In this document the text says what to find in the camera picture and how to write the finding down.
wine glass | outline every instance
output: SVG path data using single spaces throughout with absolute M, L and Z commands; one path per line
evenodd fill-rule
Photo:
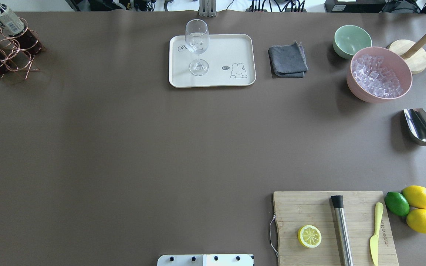
M 208 63 L 200 59 L 210 42 L 208 26 L 203 20 L 190 20 L 185 27 L 185 43 L 188 50 L 198 54 L 198 58 L 190 63 L 190 72 L 195 76 L 202 76 L 208 72 Z

wine glass base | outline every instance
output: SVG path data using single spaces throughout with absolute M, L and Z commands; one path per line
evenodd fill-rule
M 203 76 L 208 72 L 210 66 L 203 59 L 196 59 L 190 63 L 190 72 L 195 76 Z

lemon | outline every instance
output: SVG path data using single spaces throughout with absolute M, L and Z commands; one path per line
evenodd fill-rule
M 409 213 L 409 203 L 399 192 L 387 192 L 384 202 L 386 203 L 389 211 L 393 214 L 406 216 Z
M 402 195 L 412 207 L 426 209 L 426 187 L 411 185 L 402 189 Z
M 426 209 L 413 209 L 407 215 L 407 224 L 413 230 L 426 234 Z
M 298 239 L 303 246 L 316 248 L 321 243 L 321 233 L 315 226 L 307 224 L 299 229 Z

folded towel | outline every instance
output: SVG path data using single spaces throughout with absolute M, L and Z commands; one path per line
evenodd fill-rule
M 308 71 L 303 47 L 296 41 L 292 45 L 269 48 L 274 73 L 282 78 L 303 78 Z

cutting board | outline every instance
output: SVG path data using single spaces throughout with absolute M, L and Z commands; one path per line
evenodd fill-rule
M 355 266 L 373 266 L 369 238 L 374 234 L 374 208 L 384 204 L 382 191 L 274 192 L 279 266 L 341 266 L 338 227 L 330 197 L 343 195 L 346 225 Z M 316 226 L 321 244 L 313 249 L 302 246 L 298 230 Z M 379 236 L 379 266 L 398 266 L 387 209 L 384 207 Z

